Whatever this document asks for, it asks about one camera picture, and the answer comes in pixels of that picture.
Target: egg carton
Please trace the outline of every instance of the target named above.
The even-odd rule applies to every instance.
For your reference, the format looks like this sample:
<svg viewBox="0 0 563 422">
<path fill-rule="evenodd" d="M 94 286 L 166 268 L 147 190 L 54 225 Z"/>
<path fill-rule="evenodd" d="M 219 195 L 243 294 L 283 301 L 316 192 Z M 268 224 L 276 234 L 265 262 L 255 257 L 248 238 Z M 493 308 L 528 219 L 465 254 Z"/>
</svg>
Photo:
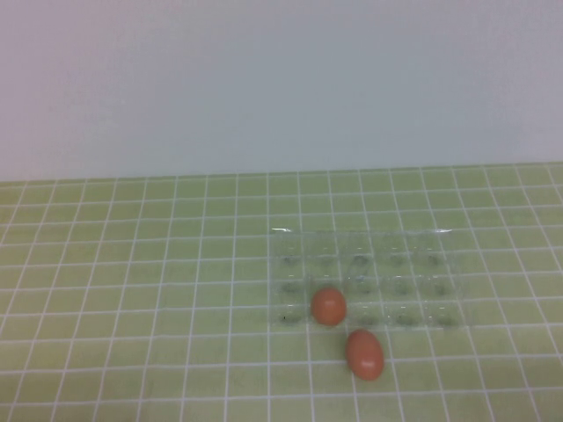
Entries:
<svg viewBox="0 0 563 422">
<path fill-rule="evenodd" d="M 450 233 L 277 229 L 269 238 L 270 324 L 314 323 L 312 296 L 336 287 L 352 327 L 471 325 Z"/>
</svg>

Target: egg tray cell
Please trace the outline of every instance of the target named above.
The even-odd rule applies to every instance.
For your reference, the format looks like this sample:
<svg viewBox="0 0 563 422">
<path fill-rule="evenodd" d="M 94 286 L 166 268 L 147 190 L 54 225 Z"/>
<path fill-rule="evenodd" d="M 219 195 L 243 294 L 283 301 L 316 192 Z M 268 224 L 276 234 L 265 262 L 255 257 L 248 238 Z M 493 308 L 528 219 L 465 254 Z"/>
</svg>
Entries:
<svg viewBox="0 0 563 422">
<path fill-rule="evenodd" d="M 269 238 L 270 324 L 314 323 L 311 298 L 336 287 L 346 324 L 451 328 L 471 324 L 449 230 L 307 232 Z"/>
</svg>

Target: white wall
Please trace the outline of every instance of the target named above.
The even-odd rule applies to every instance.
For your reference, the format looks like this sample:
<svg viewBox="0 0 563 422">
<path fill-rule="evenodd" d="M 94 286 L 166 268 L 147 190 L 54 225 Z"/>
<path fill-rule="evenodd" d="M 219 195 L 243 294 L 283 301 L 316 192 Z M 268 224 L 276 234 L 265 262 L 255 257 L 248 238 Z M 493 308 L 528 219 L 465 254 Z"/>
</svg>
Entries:
<svg viewBox="0 0 563 422">
<path fill-rule="evenodd" d="M 0 179 L 563 160 L 563 2 L 0 6 Z"/>
</svg>

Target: green grid mat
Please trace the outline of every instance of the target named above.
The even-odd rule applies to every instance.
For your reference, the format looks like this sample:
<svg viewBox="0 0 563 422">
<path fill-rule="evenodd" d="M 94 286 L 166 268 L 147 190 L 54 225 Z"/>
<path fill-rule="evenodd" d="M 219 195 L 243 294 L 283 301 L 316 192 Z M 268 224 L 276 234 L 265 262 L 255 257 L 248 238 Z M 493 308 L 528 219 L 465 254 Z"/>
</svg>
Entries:
<svg viewBox="0 0 563 422">
<path fill-rule="evenodd" d="M 0 420 L 556 421 L 563 164 L 0 184 Z M 268 228 L 453 229 L 471 330 L 267 325 Z"/>
</svg>

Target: egg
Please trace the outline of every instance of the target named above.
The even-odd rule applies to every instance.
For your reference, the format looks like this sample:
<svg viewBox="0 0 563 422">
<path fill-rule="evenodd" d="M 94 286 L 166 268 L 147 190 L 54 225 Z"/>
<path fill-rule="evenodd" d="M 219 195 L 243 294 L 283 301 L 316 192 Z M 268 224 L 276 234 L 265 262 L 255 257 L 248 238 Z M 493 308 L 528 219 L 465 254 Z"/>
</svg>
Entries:
<svg viewBox="0 0 563 422">
<path fill-rule="evenodd" d="M 338 288 L 321 288 L 311 300 L 311 314 L 322 325 L 337 325 L 346 316 L 346 300 Z"/>
<path fill-rule="evenodd" d="M 371 332 L 356 330 L 346 342 L 346 361 L 348 367 L 365 381 L 376 380 L 384 370 L 384 352 Z"/>
</svg>

